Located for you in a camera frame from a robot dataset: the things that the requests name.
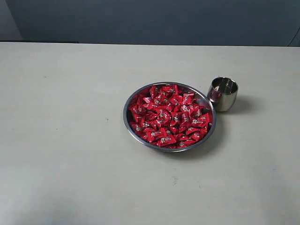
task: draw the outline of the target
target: stainless steel tumbler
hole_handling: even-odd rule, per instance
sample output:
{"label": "stainless steel tumbler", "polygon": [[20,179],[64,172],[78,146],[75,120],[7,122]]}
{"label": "stainless steel tumbler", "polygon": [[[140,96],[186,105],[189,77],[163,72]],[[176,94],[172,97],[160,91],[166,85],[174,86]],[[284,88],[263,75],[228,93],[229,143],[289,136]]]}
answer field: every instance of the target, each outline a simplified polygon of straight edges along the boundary
{"label": "stainless steel tumbler", "polygon": [[217,77],[211,82],[207,98],[218,112],[227,111],[233,106],[238,94],[237,83],[227,77]]}

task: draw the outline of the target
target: candy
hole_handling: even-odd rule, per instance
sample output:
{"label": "candy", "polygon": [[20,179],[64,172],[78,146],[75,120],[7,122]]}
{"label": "candy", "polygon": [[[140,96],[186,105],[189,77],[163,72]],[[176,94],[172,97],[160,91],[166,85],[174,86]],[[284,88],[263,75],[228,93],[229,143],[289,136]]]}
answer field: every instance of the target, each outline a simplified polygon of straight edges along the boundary
{"label": "candy", "polygon": [[151,86],[130,101],[131,128],[143,140],[163,148],[184,148],[205,137],[210,119],[195,103],[194,93],[182,94],[176,84]]}

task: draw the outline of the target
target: gray wall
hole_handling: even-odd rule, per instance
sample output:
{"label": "gray wall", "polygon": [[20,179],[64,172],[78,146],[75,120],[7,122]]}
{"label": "gray wall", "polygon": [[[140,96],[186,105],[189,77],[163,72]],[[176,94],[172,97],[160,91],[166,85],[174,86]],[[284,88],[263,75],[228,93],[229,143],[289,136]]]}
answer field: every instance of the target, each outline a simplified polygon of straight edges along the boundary
{"label": "gray wall", "polygon": [[0,40],[21,40],[20,32],[5,0],[0,0]]}
{"label": "gray wall", "polygon": [[7,0],[28,40],[287,46],[299,0]]}

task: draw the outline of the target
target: bowl rim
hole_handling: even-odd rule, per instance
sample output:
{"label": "bowl rim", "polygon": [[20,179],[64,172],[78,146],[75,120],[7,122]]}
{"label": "bowl rim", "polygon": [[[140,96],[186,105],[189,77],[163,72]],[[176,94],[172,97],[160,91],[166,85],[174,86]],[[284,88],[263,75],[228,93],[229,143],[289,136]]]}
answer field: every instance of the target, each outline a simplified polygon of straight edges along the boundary
{"label": "bowl rim", "polygon": [[[156,146],[156,145],[153,145],[153,144],[150,144],[148,142],[146,142],[145,140],[143,140],[142,138],[140,138],[138,135],[135,134],[135,132],[131,129],[130,127],[130,124],[127,120],[127,113],[128,113],[128,106],[129,106],[129,103],[130,101],[132,100],[132,98],[138,94],[140,91],[144,90],[145,88],[148,88],[148,87],[151,87],[153,85],[170,85],[170,84],[176,84],[178,86],[183,86],[185,88],[189,88],[191,89],[192,91],[196,92],[197,94],[201,95],[210,105],[210,108],[212,110],[212,117],[213,117],[213,122],[211,124],[211,127],[210,127],[210,130],[209,132],[207,133],[207,135],[199,142],[196,142],[195,144],[192,144],[190,146],[187,146],[187,147],[184,147],[184,148],[179,148],[179,149],[168,149],[168,148],[162,148],[162,147],[159,147],[159,146]],[[215,130],[215,127],[216,127],[216,123],[217,123],[217,117],[216,117],[216,111],[212,105],[212,103],[209,101],[209,99],[200,91],[198,91],[197,89],[191,87],[191,86],[188,86],[186,84],[182,84],[182,83],[177,83],[177,82],[156,82],[156,83],[151,83],[151,84],[147,84],[141,88],[139,88],[138,90],[136,90],[132,95],[130,95],[130,97],[127,99],[125,105],[124,105],[124,109],[123,109],[123,120],[124,120],[124,123],[125,123],[125,126],[127,128],[127,130],[129,131],[129,133],[139,142],[139,143],[142,143],[144,145],[146,145],[147,147],[150,147],[150,148],[153,148],[155,150],[158,150],[158,151],[162,151],[162,152],[180,152],[180,151],[186,151],[186,150],[190,150],[202,143],[204,143],[211,135],[212,133],[214,132]]]}

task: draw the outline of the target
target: table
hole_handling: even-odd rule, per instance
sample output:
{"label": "table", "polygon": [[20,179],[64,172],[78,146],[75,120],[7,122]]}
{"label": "table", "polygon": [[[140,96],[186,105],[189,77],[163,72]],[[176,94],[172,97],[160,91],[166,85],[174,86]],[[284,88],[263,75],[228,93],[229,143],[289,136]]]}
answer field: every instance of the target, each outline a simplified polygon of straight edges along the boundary
{"label": "table", "polygon": [[[136,89],[236,104],[193,151],[161,153],[123,124]],[[300,224],[300,48],[0,43],[0,223]]]}

